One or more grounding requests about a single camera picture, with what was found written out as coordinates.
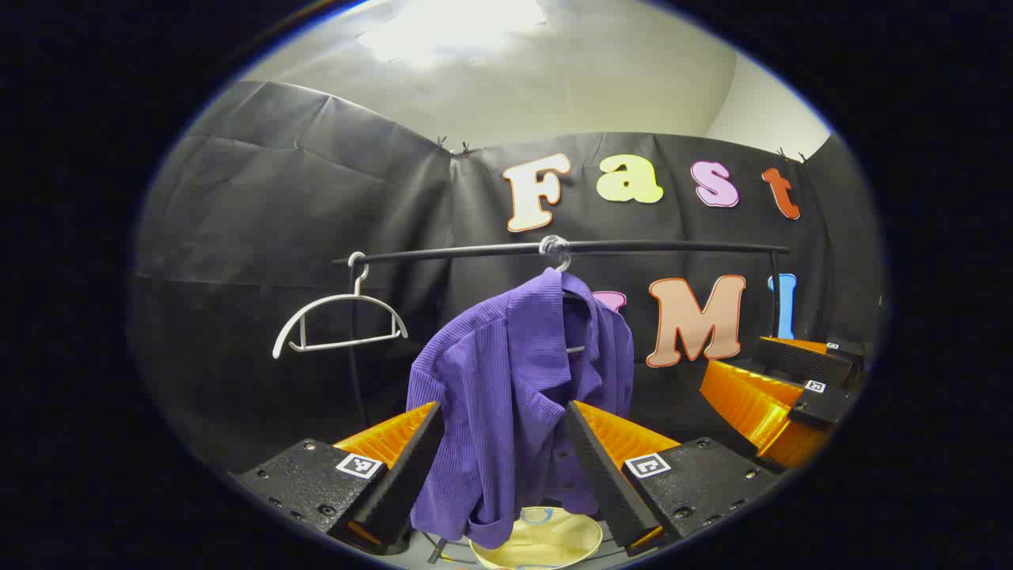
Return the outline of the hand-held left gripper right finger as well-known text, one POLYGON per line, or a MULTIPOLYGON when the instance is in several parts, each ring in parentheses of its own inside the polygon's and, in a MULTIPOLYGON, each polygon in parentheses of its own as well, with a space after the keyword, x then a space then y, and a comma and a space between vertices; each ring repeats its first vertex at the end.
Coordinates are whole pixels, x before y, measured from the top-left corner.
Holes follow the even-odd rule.
POLYGON ((598 512, 630 557, 717 526, 780 481, 713 438, 677 443, 581 401, 569 401, 565 422, 598 512))

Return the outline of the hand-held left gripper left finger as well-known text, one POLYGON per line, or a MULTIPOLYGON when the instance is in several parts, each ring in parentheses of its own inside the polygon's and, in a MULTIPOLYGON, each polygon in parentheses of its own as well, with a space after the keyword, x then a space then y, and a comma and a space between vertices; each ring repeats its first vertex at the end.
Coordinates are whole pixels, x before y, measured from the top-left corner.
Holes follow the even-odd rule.
POLYGON ((344 438, 306 438, 230 482, 277 519, 370 555, 408 547, 410 512, 444 437, 431 401, 344 438))

